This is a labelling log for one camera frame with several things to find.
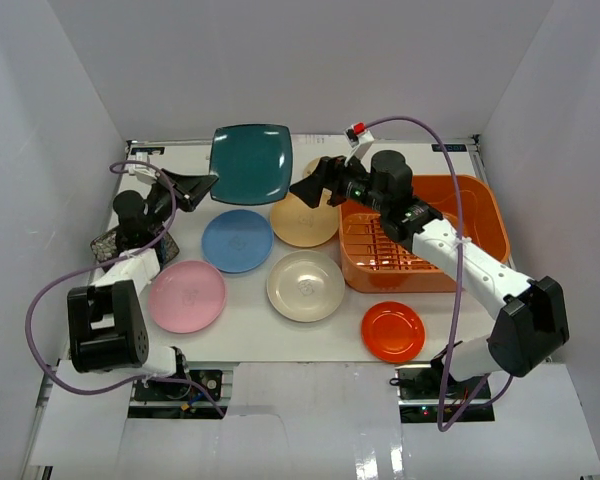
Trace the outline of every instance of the orange plate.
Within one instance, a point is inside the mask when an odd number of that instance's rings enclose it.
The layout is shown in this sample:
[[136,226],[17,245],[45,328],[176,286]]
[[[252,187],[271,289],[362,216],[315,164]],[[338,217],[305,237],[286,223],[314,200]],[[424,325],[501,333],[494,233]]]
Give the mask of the orange plate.
[[422,320],[402,303],[379,303],[362,319],[362,341],[373,355],[388,363],[413,360],[424,339]]

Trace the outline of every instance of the teal square plate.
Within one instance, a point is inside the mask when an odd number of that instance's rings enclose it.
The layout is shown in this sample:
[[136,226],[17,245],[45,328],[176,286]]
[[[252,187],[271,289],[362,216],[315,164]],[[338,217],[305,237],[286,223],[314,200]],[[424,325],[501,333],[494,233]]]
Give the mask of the teal square plate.
[[233,205],[264,205],[289,190],[291,134],[280,125],[234,125],[216,130],[209,173],[218,181],[211,198]]

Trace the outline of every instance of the beige plate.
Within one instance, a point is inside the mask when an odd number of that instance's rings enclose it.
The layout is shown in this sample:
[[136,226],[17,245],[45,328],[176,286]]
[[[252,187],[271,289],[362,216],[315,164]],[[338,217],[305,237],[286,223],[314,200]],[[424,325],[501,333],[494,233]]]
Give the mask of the beige plate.
[[344,278],[327,255],[311,250],[290,253],[267,279],[273,307],[296,322],[317,322],[336,311],[344,298]]
[[269,220],[275,234],[294,247],[315,247],[328,241],[338,231],[338,209],[327,205],[322,195],[318,208],[307,207],[289,193],[271,209]]
[[311,160],[309,163],[307,163],[307,166],[304,167],[304,171],[302,172],[302,178],[307,178],[309,175],[311,175],[318,166],[318,162],[320,162],[320,159],[316,158],[315,160]]

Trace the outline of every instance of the orange dish rack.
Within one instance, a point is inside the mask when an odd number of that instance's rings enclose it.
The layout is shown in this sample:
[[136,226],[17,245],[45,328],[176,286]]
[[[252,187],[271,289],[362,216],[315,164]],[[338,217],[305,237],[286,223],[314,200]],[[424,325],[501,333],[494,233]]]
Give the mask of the orange dish rack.
[[[500,262],[509,258],[509,239],[495,197],[480,180],[458,176],[465,236]],[[448,175],[413,177],[416,195],[457,228],[456,197]],[[347,283],[363,293],[452,292],[455,282],[429,262],[387,238],[379,214],[357,203],[340,206],[340,253]]]

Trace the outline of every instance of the white enclosure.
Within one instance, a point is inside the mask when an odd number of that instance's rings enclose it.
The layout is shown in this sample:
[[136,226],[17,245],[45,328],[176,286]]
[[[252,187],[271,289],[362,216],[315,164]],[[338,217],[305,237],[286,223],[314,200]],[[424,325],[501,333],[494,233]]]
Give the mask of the white enclosure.
[[[519,267],[565,289],[558,358],[600,456],[600,1],[2,0],[0,479],[19,478],[42,378],[25,310],[91,261],[123,140],[246,122],[337,133],[391,114],[481,134]],[[35,317],[49,362],[68,286]]]

